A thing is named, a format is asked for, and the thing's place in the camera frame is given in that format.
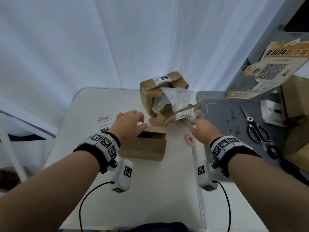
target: curtain fold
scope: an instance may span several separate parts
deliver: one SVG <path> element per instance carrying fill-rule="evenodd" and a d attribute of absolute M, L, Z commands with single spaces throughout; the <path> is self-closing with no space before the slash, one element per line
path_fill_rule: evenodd
<path fill-rule="evenodd" d="M 0 96 L 59 129 L 84 87 L 224 91 L 284 1 L 0 0 Z"/>

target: person's left arm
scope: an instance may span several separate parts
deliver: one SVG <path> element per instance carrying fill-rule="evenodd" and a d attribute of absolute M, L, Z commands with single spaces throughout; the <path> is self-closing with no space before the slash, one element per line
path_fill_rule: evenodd
<path fill-rule="evenodd" d="M 110 133 L 120 143 L 145 130 L 142 112 L 119 113 Z M 5 232 L 57 231 L 99 173 L 97 159 L 76 151 L 13 188 L 0 199 L 0 228 Z"/>

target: pink object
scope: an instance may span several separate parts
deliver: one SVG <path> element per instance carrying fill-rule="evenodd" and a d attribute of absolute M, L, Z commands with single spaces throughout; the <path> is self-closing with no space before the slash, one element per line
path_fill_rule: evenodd
<path fill-rule="evenodd" d="M 195 147 L 195 138 L 192 134 L 186 134 L 184 138 L 191 147 Z"/>

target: black and white scissors handle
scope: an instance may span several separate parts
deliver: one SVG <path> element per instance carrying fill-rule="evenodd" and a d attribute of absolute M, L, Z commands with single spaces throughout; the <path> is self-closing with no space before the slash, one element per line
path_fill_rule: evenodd
<path fill-rule="evenodd" d="M 247 132 L 249 137 L 251 137 L 253 141 L 257 143 L 261 143 L 262 141 L 270 141 L 271 138 L 269 132 L 265 128 L 257 124 L 252 117 L 247 117 L 247 122 L 249 124 Z"/>

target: person's right arm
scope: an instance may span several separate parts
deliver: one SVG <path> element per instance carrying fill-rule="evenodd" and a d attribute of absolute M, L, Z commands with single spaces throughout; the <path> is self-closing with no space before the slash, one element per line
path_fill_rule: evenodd
<path fill-rule="evenodd" d="M 207 120 L 194 123 L 192 134 L 208 146 L 222 136 Z M 269 231 L 309 231 L 309 187 L 257 156 L 236 154 L 228 171 Z"/>

